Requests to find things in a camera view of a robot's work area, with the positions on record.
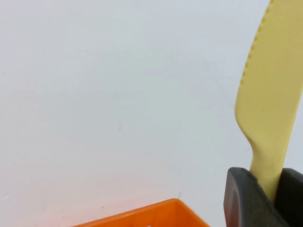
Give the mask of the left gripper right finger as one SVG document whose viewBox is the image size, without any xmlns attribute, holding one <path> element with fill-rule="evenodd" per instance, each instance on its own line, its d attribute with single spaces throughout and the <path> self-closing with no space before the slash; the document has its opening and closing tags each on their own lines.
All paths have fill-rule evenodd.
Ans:
<svg viewBox="0 0 303 227">
<path fill-rule="evenodd" d="M 291 168 L 283 169 L 275 208 L 289 226 L 303 225 L 303 174 Z"/>
</svg>

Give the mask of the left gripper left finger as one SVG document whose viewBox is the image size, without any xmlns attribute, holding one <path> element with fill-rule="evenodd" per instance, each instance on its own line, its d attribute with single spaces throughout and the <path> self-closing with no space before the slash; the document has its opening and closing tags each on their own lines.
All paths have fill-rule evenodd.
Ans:
<svg viewBox="0 0 303 227">
<path fill-rule="evenodd" d="M 256 178 L 246 169 L 231 167 L 227 172 L 223 201 L 227 227 L 287 227 Z"/>
</svg>

